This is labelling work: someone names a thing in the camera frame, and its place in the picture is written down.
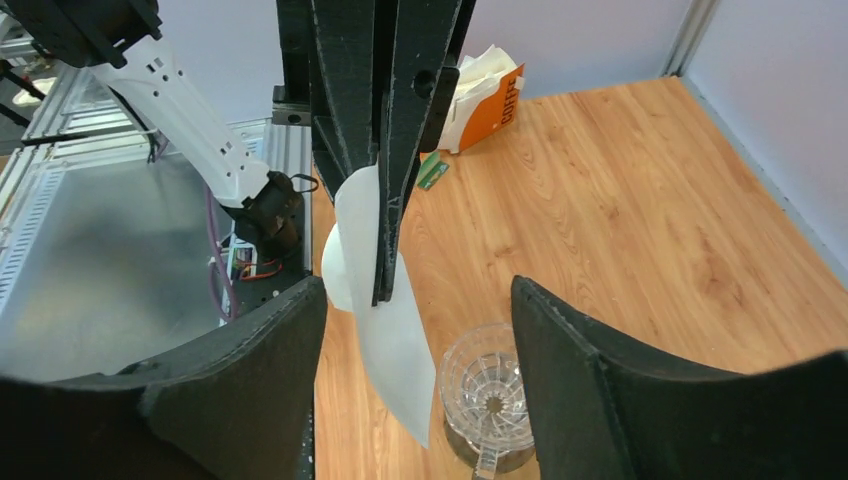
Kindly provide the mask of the white paper coffee filter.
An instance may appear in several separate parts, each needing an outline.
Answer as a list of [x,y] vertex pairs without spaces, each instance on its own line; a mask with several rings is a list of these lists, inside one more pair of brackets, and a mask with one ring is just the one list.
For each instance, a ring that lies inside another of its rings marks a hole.
[[427,448],[436,368],[402,255],[391,300],[372,304],[378,214],[378,167],[372,165],[355,171],[336,193],[336,223],[324,245],[321,277],[332,305],[355,317],[362,363],[374,389]]

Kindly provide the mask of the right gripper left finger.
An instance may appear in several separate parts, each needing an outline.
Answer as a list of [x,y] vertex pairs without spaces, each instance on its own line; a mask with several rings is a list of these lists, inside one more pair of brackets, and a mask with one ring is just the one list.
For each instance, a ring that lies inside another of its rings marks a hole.
[[298,479],[327,316],[307,277],[113,375],[1,380],[5,479]]

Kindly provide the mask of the clear glass dripper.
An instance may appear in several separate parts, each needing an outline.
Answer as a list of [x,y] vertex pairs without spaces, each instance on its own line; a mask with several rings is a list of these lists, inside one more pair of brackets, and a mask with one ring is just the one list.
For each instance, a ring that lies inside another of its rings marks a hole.
[[476,447],[533,446],[513,329],[491,323],[462,334],[442,357],[437,385],[452,429]]

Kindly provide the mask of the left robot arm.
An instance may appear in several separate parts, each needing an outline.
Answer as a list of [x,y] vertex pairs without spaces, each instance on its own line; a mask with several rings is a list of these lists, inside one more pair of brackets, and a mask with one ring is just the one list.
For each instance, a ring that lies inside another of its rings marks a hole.
[[[371,306],[389,302],[403,216],[423,153],[434,150],[460,71],[471,1],[281,1],[284,100],[313,132],[330,196],[356,171],[379,179]],[[164,39],[154,1],[12,1],[9,9],[60,61],[89,70],[173,142],[266,256],[285,249],[287,181],[251,158],[191,84]]]

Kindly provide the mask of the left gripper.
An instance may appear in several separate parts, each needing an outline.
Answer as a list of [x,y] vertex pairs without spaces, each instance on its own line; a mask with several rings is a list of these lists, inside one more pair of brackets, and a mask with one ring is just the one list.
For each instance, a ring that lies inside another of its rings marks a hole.
[[282,99],[310,111],[318,135],[315,168],[328,196],[334,199],[353,173],[377,163],[376,306],[392,298],[419,152],[438,144],[475,4],[279,1],[276,8]]

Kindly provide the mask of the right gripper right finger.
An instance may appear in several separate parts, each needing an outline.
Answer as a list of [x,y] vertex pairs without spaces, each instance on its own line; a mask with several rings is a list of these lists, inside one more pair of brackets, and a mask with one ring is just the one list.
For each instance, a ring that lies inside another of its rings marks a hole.
[[843,479],[847,354],[756,374],[673,355],[530,278],[511,318],[545,479]]

